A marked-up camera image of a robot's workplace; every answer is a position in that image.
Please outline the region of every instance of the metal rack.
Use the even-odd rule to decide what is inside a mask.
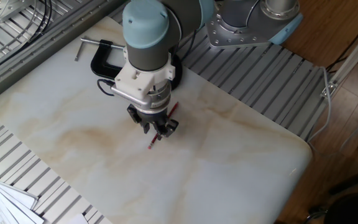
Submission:
[[[88,1],[53,0],[49,29]],[[0,23],[0,62],[14,54],[33,36],[44,16],[44,9],[43,1],[34,0],[29,7]]]

